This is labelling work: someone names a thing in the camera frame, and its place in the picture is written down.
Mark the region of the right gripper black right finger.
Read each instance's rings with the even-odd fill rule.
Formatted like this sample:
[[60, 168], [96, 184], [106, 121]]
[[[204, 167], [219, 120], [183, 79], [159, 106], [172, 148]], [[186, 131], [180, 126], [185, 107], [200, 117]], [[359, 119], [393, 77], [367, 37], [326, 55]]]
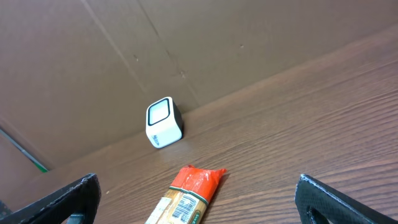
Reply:
[[302, 223], [397, 224], [396, 220], [307, 174], [302, 174], [297, 182], [294, 202]]

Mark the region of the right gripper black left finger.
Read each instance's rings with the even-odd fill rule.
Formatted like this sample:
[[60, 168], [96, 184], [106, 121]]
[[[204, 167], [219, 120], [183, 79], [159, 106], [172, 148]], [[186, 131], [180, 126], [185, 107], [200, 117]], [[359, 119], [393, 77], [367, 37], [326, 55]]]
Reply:
[[1, 223], [94, 223], [100, 204], [98, 177], [89, 173], [50, 195], [1, 218]]

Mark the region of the orange spaghetti packet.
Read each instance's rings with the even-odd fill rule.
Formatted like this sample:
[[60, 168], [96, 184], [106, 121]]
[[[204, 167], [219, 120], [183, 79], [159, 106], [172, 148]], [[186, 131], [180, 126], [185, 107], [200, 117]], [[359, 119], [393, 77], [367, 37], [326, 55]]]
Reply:
[[146, 224], [199, 224], [226, 169], [180, 169]]

